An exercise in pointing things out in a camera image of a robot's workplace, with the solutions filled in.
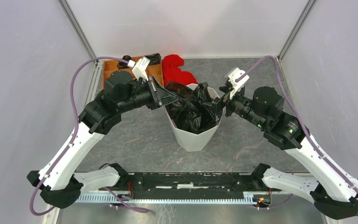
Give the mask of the black plastic trash bag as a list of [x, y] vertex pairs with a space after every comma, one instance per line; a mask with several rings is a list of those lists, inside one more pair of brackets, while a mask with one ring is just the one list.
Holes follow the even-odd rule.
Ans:
[[197, 84], [194, 90], [175, 82], [169, 82], [165, 88], [179, 97], [177, 102], [165, 107], [178, 129], [200, 134], [217, 124], [218, 121], [214, 121], [202, 106], [202, 103], [214, 100], [208, 91], [207, 82]]

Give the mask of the white plastic trash bin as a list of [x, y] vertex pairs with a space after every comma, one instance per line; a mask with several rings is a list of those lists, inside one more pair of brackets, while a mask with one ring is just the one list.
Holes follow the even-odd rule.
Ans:
[[[191, 88], [192, 90], [194, 90], [196, 88], [196, 85], [197, 84], [189, 84], [187, 86], [189, 88]], [[208, 87], [208, 91], [213, 98], [219, 98], [219, 95], [213, 88]], [[218, 121], [217, 124], [214, 127], [212, 127], [211, 129], [204, 131], [200, 134], [193, 134], [193, 133], [178, 129], [176, 127], [176, 125], [174, 124], [173, 120], [170, 119], [167, 110], [166, 110], [166, 113], [169, 118], [171, 127], [173, 129], [173, 132], [174, 132], [174, 135], [176, 137], [178, 144], [188, 152], [201, 151], [208, 144], [208, 142], [211, 140], [212, 136], [216, 132], [216, 130], [219, 127], [220, 122], [221, 122], [221, 119], [220, 119], [220, 121]]]

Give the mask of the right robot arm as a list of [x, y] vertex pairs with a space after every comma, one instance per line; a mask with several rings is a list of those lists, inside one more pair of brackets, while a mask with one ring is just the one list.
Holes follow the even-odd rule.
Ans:
[[258, 127], [269, 143], [300, 162], [311, 174], [303, 178], [259, 164], [252, 172], [251, 186], [280, 189], [311, 202], [329, 218], [340, 220], [358, 216], [358, 179], [345, 172], [317, 144], [301, 121], [283, 111], [284, 98], [272, 87], [260, 87], [252, 98], [226, 89], [221, 98], [204, 103], [216, 116], [237, 114]]

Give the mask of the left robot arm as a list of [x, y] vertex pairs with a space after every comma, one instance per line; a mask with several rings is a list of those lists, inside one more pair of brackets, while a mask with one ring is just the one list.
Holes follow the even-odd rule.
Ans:
[[76, 114], [75, 128], [59, 152], [43, 169], [30, 171], [28, 181], [44, 202], [60, 209], [93, 190], [123, 190], [128, 178], [116, 165], [87, 173], [76, 169], [92, 147], [121, 122], [123, 113], [143, 106], [155, 110], [178, 99], [153, 77], [134, 79], [127, 71], [113, 72], [105, 80], [105, 88]]

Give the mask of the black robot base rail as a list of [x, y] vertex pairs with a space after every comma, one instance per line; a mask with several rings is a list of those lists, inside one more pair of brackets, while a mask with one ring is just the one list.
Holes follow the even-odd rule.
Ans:
[[244, 192], [277, 192], [251, 173], [239, 172], [135, 172], [119, 164], [118, 182], [102, 191], [123, 191], [132, 199], [239, 199]]

